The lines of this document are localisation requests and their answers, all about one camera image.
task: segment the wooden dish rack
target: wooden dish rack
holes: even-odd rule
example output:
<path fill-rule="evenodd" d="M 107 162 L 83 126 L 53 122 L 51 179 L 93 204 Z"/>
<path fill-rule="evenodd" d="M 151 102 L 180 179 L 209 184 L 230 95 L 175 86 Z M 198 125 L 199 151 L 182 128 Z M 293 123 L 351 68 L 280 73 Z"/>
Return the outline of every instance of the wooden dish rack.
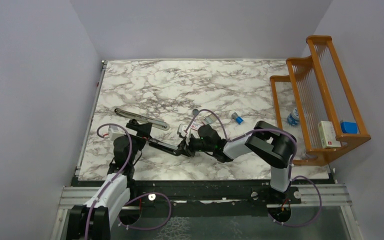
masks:
<path fill-rule="evenodd" d="M 311 55 L 286 60 L 288 76 L 271 76 L 271 90 L 277 125 L 282 119 L 276 82 L 291 83 L 307 159 L 294 159 L 295 165 L 325 166 L 371 139 L 360 115 L 331 36 L 312 35 L 306 39 Z M 343 133 L 341 120 L 355 122 L 357 134 Z M 330 121 L 341 147 L 322 148 L 318 124 Z"/>

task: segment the white connector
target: white connector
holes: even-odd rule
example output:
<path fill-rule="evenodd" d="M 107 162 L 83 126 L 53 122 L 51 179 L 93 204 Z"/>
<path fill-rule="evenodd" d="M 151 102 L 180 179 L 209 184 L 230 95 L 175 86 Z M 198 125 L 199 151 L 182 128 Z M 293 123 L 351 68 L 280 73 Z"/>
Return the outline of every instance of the white connector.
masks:
<path fill-rule="evenodd" d="M 109 135 L 109 139 L 111 141 L 114 141 L 114 140 L 116 140 L 116 138 L 122 137 L 126 134 L 121 128 L 114 126 L 114 125 L 110 125 L 110 126 L 108 126 L 108 135 Z"/>

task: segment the small package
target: small package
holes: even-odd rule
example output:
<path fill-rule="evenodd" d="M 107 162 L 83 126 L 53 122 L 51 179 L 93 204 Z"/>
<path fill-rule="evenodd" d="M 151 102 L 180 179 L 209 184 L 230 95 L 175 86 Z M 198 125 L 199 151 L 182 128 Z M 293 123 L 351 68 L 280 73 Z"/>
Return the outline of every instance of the small package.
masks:
<path fill-rule="evenodd" d="M 331 121 L 320 121 L 318 123 L 318 132 L 320 133 L 321 146 L 327 148 L 339 148 L 341 142 L 336 140 L 334 125 Z"/>

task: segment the marble surface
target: marble surface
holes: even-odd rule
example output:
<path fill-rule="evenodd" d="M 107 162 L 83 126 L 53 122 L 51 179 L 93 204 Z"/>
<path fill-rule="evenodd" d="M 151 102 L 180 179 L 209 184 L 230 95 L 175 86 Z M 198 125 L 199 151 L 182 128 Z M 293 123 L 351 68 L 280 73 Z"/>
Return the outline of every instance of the marble surface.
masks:
<path fill-rule="evenodd" d="M 99 138 L 98 126 L 129 119 L 114 114 L 115 108 L 164 120 L 168 131 L 153 127 L 151 135 L 177 145 L 179 124 L 192 119 L 192 109 L 210 109 L 225 125 L 229 138 L 251 130 L 257 121 L 276 124 L 269 77 L 287 75 L 284 60 L 113 60 L 107 64 L 96 110 L 81 164 L 80 181 L 99 181 L 106 177 L 112 160 L 113 142 Z M 282 115 L 293 108 L 293 93 L 287 84 L 278 87 Z M 238 125 L 231 114 L 244 120 Z M 211 126 L 220 136 L 223 131 L 215 122 Z M 298 138 L 298 157 L 303 154 L 299 128 L 287 127 Z M 326 167 L 295 166 L 292 177 L 304 175 L 327 179 Z M 135 166 L 136 180 L 243 180 L 270 179 L 270 166 L 254 153 L 242 155 L 232 162 L 221 163 L 197 153 L 195 157 L 173 156 L 145 146 Z"/>

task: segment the wall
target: wall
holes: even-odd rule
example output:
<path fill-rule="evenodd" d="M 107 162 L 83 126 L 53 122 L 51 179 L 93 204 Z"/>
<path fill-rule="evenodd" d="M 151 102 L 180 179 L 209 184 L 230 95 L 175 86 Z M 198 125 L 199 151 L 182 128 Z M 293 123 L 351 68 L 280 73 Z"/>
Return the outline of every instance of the wall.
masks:
<path fill-rule="evenodd" d="M 331 0 L 71 0 L 101 58 L 299 56 Z"/>
<path fill-rule="evenodd" d="M 315 34 L 333 37 L 372 137 L 331 165 L 348 186 L 364 239 L 384 239 L 384 1 L 333 0 Z"/>
<path fill-rule="evenodd" d="M 0 1 L 0 240 L 49 239 L 100 68 L 68 0 Z"/>

